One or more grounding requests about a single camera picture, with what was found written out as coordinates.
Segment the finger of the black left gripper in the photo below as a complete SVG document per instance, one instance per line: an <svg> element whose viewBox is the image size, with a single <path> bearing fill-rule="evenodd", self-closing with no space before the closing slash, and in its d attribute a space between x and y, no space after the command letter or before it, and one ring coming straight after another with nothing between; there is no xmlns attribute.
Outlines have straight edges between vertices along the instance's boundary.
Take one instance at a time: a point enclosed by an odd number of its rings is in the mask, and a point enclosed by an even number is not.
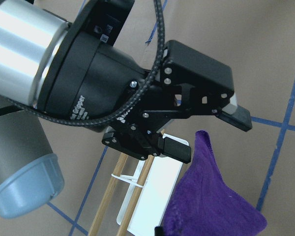
<svg viewBox="0 0 295 236"><path fill-rule="evenodd" d="M236 95L230 98L229 104L222 108L216 117L242 131L252 129L252 121L249 110L238 105Z"/></svg>
<svg viewBox="0 0 295 236"><path fill-rule="evenodd" d="M191 162L191 147L169 137L158 139L161 154L184 164Z"/></svg>

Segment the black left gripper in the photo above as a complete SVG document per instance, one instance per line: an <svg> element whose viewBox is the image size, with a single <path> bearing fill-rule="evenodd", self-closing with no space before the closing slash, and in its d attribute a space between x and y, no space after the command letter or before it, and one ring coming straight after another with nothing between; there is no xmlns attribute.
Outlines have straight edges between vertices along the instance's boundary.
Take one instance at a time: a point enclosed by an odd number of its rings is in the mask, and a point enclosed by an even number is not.
<svg viewBox="0 0 295 236"><path fill-rule="evenodd" d="M158 139L173 119L216 116L235 95L229 66L165 41L162 4L152 69L114 48L134 2L91 0L62 41L36 109L52 121L103 132L102 142L137 159L161 154Z"/></svg>

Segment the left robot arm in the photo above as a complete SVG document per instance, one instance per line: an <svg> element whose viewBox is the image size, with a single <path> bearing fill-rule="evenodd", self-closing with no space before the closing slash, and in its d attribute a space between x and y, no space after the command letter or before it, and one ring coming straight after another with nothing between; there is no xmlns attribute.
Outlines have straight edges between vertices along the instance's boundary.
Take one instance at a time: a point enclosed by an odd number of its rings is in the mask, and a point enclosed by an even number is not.
<svg viewBox="0 0 295 236"><path fill-rule="evenodd" d="M154 2L157 50L143 69L114 43L132 0L91 0L73 23L31 0L0 0L0 216L27 214L57 196L64 180L39 119L103 133L102 143L139 160L191 160L166 137L173 119L216 116L243 131L231 68L175 40L165 41Z"/></svg>

